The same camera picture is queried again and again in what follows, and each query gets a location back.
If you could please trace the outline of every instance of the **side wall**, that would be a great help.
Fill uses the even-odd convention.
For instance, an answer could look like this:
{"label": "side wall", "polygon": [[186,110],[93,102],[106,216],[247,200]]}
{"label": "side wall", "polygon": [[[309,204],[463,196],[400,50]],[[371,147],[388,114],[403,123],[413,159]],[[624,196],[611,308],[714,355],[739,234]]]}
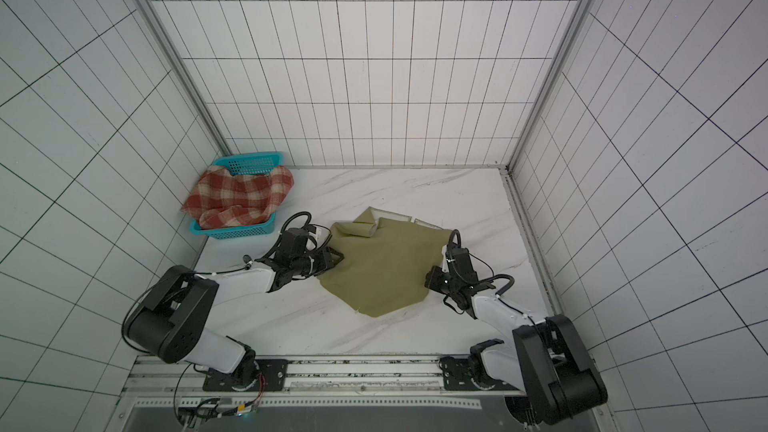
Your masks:
{"label": "side wall", "polygon": [[217,150],[132,0],[0,0],[0,430],[102,430]]}
{"label": "side wall", "polygon": [[152,0],[234,153],[505,165],[578,0]]}
{"label": "side wall", "polygon": [[624,432],[768,420],[768,0],[596,0],[514,166]]}

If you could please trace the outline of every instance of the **white marble table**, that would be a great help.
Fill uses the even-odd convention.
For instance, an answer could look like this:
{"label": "white marble table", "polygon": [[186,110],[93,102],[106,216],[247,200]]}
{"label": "white marble table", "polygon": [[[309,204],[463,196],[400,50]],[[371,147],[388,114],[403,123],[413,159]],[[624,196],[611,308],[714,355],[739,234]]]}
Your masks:
{"label": "white marble table", "polygon": [[[313,223],[330,226],[338,220],[352,220],[373,206],[457,228],[462,245],[496,273],[515,277],[505,298],[546,313],[496,168],[292,172],[296,184],[277,213],[274,234],[210,238],[197,263],[198,271],[239,266],[243,254],[261,256],[274,243],[283,221],[295,212],[308,210]],[[474,262],[481,278],[490,275],[485,265]],[[293,282],[272,294],[219,304],[211,311],[207,326],[250,345],[259,355],[467,354],[474,344],[498,335],[490,325],[466,314],[456,315],[436,292],[418,304],[370,318],[353,311],[314,278]]]}

